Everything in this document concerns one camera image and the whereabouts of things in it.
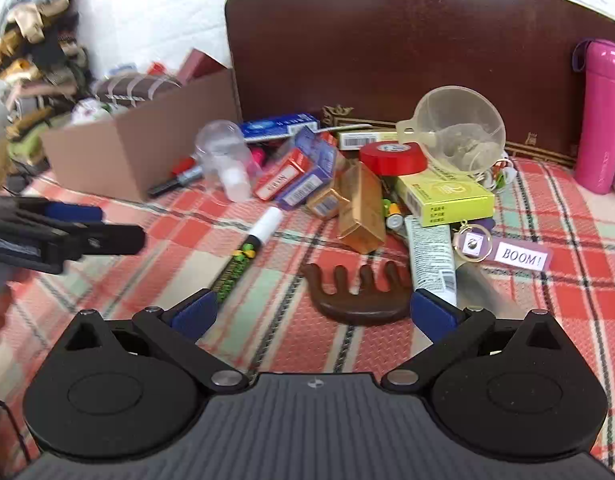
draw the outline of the white cream tube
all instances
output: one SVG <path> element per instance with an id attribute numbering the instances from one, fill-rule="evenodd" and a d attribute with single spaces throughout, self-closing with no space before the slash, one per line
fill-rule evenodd
<path id="1" fill-rule="evenodd" d="M 457 306 L 457 276 L 449 225 L 421 227 L 418 219 L 409 215 L 405 217 L 405 228 L 414 289 L 425 288 Z"/>

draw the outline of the red plaid fabric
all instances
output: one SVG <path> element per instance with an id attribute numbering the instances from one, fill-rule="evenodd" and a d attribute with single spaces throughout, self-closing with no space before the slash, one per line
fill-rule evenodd
<path id="1" fill-rule="evenodd" d="M 539 242 L 554 257 L 541 273 L 498 265 L 482 269 L 521 308 L 550 310 L 598 375 L 610 409 L 592 452 L 615 471 L 615 196 L 582 190 L 566 168 L 515 162 L 519 178 L 497 199 L 494 234 Z M 99 205 L 108 221 L 138 223 L 149 236 L 138 256 L 88 257 L 62 276 L 38 274 L 15 285 L 0 344 L 0 397 L 21 425 L 24 389 L 78 310 L 95 308 L 108 319 L 122 319 L 145 306 L 174 305 L 211 282 L 268 206 L 254 200 L 218 205 L 200 187 L 136 205 L 64 190 L 50 176 L 38 179 L 33 192 Z M 338 243 L 335 220 L 321 222 L 303 210 L 288 214 L 199 344 L 250 375 L 370 370 L 380 376 L 427 339 L 409 320 L 363 328 L 324 318 L 311 304 L 300 267 L 318 263 L 332 286 L 334 266 L 357 276 L 362 264 L 378 270 L 387 260 L 409 275 L 407 253 L 397 240 L 389 238 L 375 254 L 361 256 Z M 386 286 L 377 274 L 379 286 Z M 33 447 L 27 432 L 26 439 Z M 22 466 L 4 418 L 0 460 L 9 470 Z"/>

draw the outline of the silver screw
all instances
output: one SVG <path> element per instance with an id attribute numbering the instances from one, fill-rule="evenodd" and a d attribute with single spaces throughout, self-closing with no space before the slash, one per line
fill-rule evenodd
<path id="1" fill-rule="evenodd" d="M 242 373 L 236 370 L 220 370 L 212 375 L 212 382 L 216 386 L 236 386 L 242 379 Z"/>
<path id="2" fill-rule="evenodd" d="M 411 370 L 405 370 L 401 368 L 399 370 L 392 370 L 387 374 L 387 380 L 394 386 L 411 386 L 419 380 L 419 375 Z"/>

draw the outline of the pink thermos bottle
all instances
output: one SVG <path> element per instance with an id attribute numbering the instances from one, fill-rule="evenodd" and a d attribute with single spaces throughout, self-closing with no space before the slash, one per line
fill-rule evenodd
<path id="1" fill-rule="evenodd" d="M 606 194 L 615 174 L 615 43 L 592 40 L 579 46 L 584 44 L 585 108 L 574 178 L 590 191 Z"/>

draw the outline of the red tape roll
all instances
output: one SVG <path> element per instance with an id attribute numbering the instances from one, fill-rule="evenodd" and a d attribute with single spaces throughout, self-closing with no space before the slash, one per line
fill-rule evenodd
<path id="1" fill-rule="evenodd" d="M 359 158 L 378 176 L 409 175 L 427 168 L 427 158 L 416 142 L 372 142 L 361 148 Z"/>

